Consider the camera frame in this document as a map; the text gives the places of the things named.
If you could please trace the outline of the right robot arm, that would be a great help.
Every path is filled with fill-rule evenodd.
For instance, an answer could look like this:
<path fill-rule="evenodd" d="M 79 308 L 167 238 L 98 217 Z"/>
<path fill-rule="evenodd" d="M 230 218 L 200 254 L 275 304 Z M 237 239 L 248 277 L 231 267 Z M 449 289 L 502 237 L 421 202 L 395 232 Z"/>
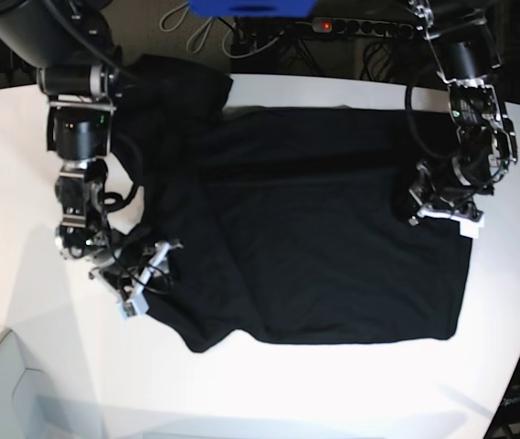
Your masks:
<path fill-rule="evenodd" d="M 173 244 L 131 244 L 110 226 L 109 214 L 137 193 L 108 192 L 105 158 L 125 86 L 142 85 L 121 64 L 101 1 L 0 1 L 0 40 L 35 68 L 48 97 L 47 148 L 62 162 L 55 192 L 62 210 L 55 242 L 71 260 L 88 260 L 90 278 L 104 283 L 127 316 L 148 310 L 146 292 L 161 293 L 155 277 Z"/>

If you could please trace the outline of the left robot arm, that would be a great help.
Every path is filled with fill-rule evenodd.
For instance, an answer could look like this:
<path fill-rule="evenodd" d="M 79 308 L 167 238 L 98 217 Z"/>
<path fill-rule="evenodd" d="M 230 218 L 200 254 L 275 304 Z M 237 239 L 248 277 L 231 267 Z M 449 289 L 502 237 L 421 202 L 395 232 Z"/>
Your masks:
<path fill-rule="evenodd" d="M 423 219 L 453 220 L 481 227 L 484 214 L 474 202 L 491 196 L 495 185 L 518 161 L 515 128 L 498 96 L 495 71 L 501 66 L 488 27 L 490 1 L 410 1 L 418 30 L 434 58 L 434 70 L 447 88 L 449 112 L 458 141 L 450 151 L 421 137 L 412 106 L 415 83 L 405 93 L 405 112 L 415 144 L 424 152 L 401 202 L 412 226 Z"/>

